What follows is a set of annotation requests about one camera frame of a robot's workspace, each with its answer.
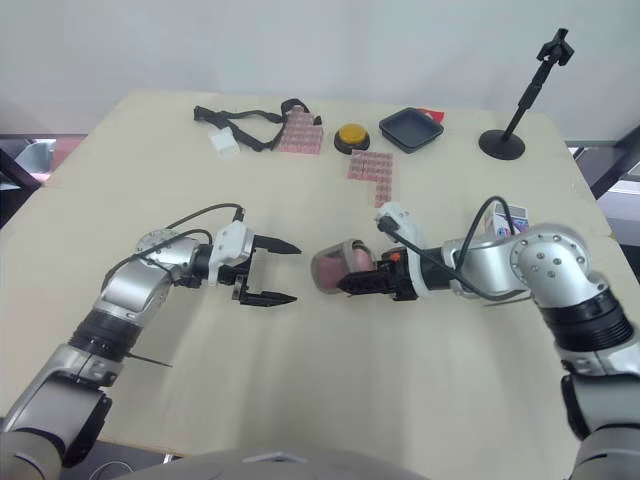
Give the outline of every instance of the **stand base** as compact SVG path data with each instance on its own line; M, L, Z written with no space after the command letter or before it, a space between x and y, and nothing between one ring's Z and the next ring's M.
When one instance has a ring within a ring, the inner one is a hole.
M502 140L504 130L487 130L478 139L484 153L499 160L515 160L524 153L524 142L515 134Z

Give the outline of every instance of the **tabletop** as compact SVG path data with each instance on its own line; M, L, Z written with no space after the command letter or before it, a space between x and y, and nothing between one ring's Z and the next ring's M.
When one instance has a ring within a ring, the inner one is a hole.
M278 151L220 158L192 109L279 112L283 98L135 92L67 158L0 232L0 381L6 413L55 346L66 342L105 272L145 233L207 205L238 202L255 232L294 243L266 255L252 286L299 297L241 306L230 287L174 289L110 389L101 438L197 454L235 447L360 451L436 480L568 475L578 443L566 424L563 371L531 302L487 308L449 292L396 303L318 291L313 255L347 238L392 247L372 221L373 184L348 180L333 135L364 125L371 150L394 156L393 198L427 243L464 236L490 195L529 209L532 224L570 225L588 242L629 318L640 314L632 272L558 131L527 113L521 159L485 156L479 135L509 114L446 110L444 133L405 154L383 139L393 105L308 101L325 129L320 155ZM238 124L261 140L277 125ZM231 212L189 223L215 231Z

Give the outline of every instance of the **white wall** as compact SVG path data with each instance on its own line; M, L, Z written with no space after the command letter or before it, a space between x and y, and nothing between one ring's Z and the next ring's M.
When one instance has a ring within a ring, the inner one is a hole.
M511 111L558 27L536 109L568 140L640 123L638 0L4 0L0 133L83 133L137 88Z

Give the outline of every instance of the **yellow button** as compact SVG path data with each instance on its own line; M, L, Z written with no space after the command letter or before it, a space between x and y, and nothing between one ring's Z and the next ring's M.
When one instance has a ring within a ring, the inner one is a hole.
M338 131L338 135L344 143L355 144L364 141L367 131L362 125L348 123Z

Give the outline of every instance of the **black tray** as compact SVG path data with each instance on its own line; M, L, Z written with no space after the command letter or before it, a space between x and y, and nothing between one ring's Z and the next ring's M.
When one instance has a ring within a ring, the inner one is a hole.
M380 120L382 136L406 153L413 153L434 140L444 127L415 108L405 108Z

